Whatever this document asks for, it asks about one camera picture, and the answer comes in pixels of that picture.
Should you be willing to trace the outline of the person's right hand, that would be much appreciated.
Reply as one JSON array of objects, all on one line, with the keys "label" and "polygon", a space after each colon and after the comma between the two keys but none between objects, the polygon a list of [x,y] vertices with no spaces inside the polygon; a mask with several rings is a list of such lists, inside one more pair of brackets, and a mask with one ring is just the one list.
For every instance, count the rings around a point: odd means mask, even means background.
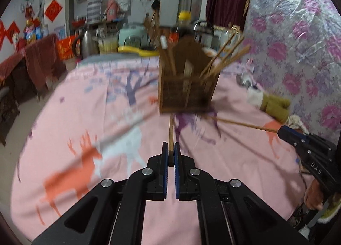
[{"label": "person's right hand", "polygon": [[322,210],[323,209],[323,193],[320,188],[320,183],[314,179],[304,196],[304,203],[310,210]]}]

